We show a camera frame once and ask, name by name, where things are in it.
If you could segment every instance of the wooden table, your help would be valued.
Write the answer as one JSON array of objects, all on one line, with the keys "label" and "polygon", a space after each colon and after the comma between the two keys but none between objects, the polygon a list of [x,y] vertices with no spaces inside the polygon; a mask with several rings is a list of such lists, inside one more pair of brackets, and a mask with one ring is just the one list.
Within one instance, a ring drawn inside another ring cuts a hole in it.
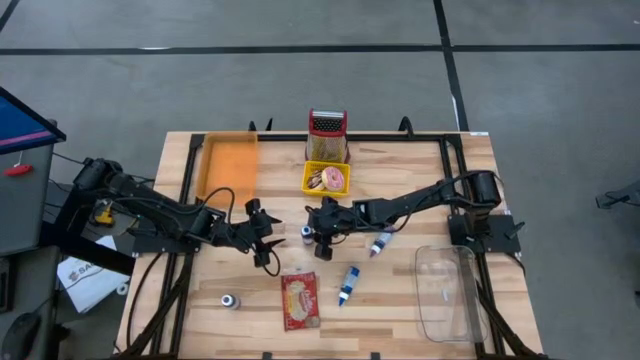
[{"label": "wooden table", "polygon": [[[162,152],[155,189],[174,199],[179,197],[191,135],[168,133]],[[461,137],[469,170],[497,171],[489,136],[462,133]],[[435,143],[352,142],[349,146],[351,196],[341,199],[342,204],[350,204],[352,199],[396,197],[443,178]],[[383,359],[475,358],[472,344],[426,339],[417,320],[412,261],[420,246],[450,244],[446,225],[449,208],[439,206],[414,214],[374,259],[369,259],[368,253],[375,234],[353,234],[334,247],[331,262],[324,262],[313,256],[313,246],[306,247],[300,240],[300,228],[307,220],[304,206],[320,203],[319,198],[300,191],[303,165],[304,143],[260,142],[256,196],[270,215],[284,221],[274,225],[272,236],[287,238],[276,247],[283,273],[302,269],[318,276],[321,327],[285,332],[280,279],[254,268],[250,255],[205,246],[195,257],[180,358],[260,358],[264,351],[272,352],[276,359],[369,358],[371,352],[381,353]],[[455,156],[452,167],[457,167]],[[496,210],[505,206],[503,203]],[[233,221],[245,219],[242,204],[236,204]],[[166,257],[158,261],[141,290],[133,319],[134,336],[157,308]],[[136,261],[117,339],[121,348],[125,347],[133,292],[152,258],[146,255]],[[487,260],[499,311],[527,346],[542,351],[522,270],[504,255],[490,254]],[[347,305],[339,308],[338,291],[349,265],[357,265],[361,276]],[[225,293],[241,298],[239,310],[222,308],[220,297]],[[172,322],[170,313],[162,341],[164,351],[168,350]]]}]

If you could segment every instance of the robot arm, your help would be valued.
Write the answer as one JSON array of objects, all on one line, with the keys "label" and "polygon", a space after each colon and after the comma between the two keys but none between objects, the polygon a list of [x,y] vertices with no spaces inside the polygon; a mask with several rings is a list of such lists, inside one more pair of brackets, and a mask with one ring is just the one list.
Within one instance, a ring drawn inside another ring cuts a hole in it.
[{"label": "robot arm", "polygon": [[[234,247],[243,253],[253,250],[256,267],[268,265],[272,248],[284,241],[262,241],[263,237],[273,233],[271,224],[281,221],[261,209],[258,199],[245,204],[249,216],[247,221],[232,224],[230,214],[205,206],[204,203],[180,204],[141,185],[124,173],[120,164],[104,159],[85,160],[85,167],[74,180],[74,185],[87,198],[111,199],[128,211],[150,220],[164,236],[175,241]],[[228,188],[220,188],[216,192],[220,190],[228,190],[233,194]]]},{"label": "robot arm", "polygon": [[[468,196],[456,191],[461,182],[469,189]],[[472,171],[465,175],[438,181],[436,184],[399,196],[395,199],[356,200],[349,208],[341,206],[330,197],[322,198],[318,209],[306,207],[308,225],[314,231],[315,256],[331,260],[332,238],[353,232],[384,232],[398,219],[404,222],[393,232],[401,230],[411,214],[438,205],[454,205],[466,210],[467,226],[471,232],[481,232],[486,227],[489,212],[500,204],[500,192],[492,171]]]}]

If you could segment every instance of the monitor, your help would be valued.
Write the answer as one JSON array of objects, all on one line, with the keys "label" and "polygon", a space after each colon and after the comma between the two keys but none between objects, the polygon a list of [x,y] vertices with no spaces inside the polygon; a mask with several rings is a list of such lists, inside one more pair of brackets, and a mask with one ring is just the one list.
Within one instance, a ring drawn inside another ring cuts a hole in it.
[{"label": "monitor", "polygon": [[0,87],[0,155],[66,139],[55,125]]}]

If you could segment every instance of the yellow basket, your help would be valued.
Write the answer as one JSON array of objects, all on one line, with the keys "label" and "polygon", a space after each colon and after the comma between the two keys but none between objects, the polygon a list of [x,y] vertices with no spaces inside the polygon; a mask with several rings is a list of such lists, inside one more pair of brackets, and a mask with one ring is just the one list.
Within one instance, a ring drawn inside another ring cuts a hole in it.
[{"label": "yellow basket", "polygon": [[[329,166],[333,166],[340,170],[342,176],[344,177],[344,187],[342,191],[329,191],[329,190],[311,190],[307,186],[307,179],[311,176],[311,173],[316,170],[324,170]],[[331,196],[331,197],[342,197],[349,195],[349,165],[341,164],[341,163],[328,163],[322,161],[307,161],[304,163],[304,175],[302,176],[302,192],[307,195],[313,196]]]}]

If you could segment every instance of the floor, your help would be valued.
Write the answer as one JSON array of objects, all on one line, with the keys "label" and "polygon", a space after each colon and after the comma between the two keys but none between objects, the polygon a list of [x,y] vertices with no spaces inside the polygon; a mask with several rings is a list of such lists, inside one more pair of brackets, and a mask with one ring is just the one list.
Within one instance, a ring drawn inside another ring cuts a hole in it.
[{"label": "floor", "polygon": [[[263,127],[271,117],[274,130],[302,130],[310,107],[349,110],[352,130],[392,130],[409,116],[417,130],[489,131],[509,206],[527,222],[524,263],[546,353],[637,358],[640,222],[631,206],[594,201],[640,178],[640,46],[620,45],[640,43],[637,1],[0,6],[2,86],[59,121],[68,141],[56,151],[116,159],[132,173],[153,176],[167,131]],[[444,52],[434,50],[441,35],[453,45]],[[220,48],[354,44],[408,46]],[[68,183],[77,170],[55,159],[52,178]],[[110,353],[123,303],[114,295],[86,316],[67,311],[70,357]]]}]

